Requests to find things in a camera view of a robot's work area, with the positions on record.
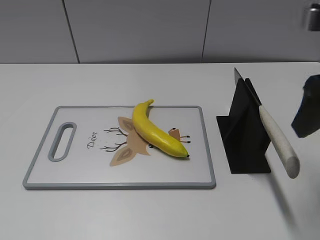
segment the gray wall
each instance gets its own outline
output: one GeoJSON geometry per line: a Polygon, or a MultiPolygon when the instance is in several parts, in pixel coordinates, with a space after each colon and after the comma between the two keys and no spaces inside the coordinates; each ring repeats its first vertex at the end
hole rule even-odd
{"type": "Polygon", "coordinates": [[[76,63],[61,0],[0,0],[0,63],[76,63]]]}
{"type": "Polygon", "coordinates": [[[312,2],[0,0],[0,63],[319,62],[312,2]]]}
{"type": "Polygon", "coordinates": [[[203,62],[320,60],[320,31],[306,30],[314,0],[213,0],[203,62]]]}
{"type": "Polygon", "coordinates": [[[199,63],[209,0],[65,0],[81,63],[199,63]]]}

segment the kitchen knife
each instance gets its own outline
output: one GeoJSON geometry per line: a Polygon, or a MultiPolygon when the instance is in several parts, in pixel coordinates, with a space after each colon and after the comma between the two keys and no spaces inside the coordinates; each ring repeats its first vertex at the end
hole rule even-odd
{"type": "MultiPolygon", "coordinates": [[[[239,79],[243,79],[243,77],[240,75],[238,70],[234,68],[235,85],[237,85],[239,79]]],[[[281,131],[276,121],[271,117],[271,115],[262,105],[256,92],[252,91],[251,86],[249,86],[248,84],[245,85],[258,106],[261,122],[271,142],[273,143],[277,154],[279,155],[286,173],[290,178],[296,178],[300,171],[300,161],[293,147],[291,146],[284,133],[281,131]]]]}

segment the white cutting board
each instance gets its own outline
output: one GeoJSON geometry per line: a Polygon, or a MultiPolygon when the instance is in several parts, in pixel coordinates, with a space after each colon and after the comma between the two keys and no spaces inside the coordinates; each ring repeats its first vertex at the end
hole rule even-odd
{"type": "Polygon", "coordinates": [[[133,106],[57,107],[23,186],[30,190],[211,189],[216,186],[199,106],[154,106],[149,112],[149,119],[165,132],[176,128],[181,136],[190,136],[181,139],[190,141],[183,143],[189,159],[171,157],[150,148],[135,132],[132,112],[133,106]],[[59,128],[66,123],[74,125],[74,135],[64,158],[55,159],[51,153],[54,142],[59,128]]]}

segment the table surface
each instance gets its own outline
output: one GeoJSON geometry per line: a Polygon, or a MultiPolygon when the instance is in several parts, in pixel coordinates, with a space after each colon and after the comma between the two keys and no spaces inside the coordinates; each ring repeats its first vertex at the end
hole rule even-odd
{"type": "Polygon", "coordinates": [[[291,128],[320,63],[0,64],[0,239],[292,240],[320,234],[320,131],[291,128]],[[300,158],[290,179],[270,144],[271,174],[231,174],[216,116],[229,112],[234,67],[250,78],[300,158]],[[199,105],[217,186],[210,190],[25,190],[22,180],[61,105],[199,105]]]}

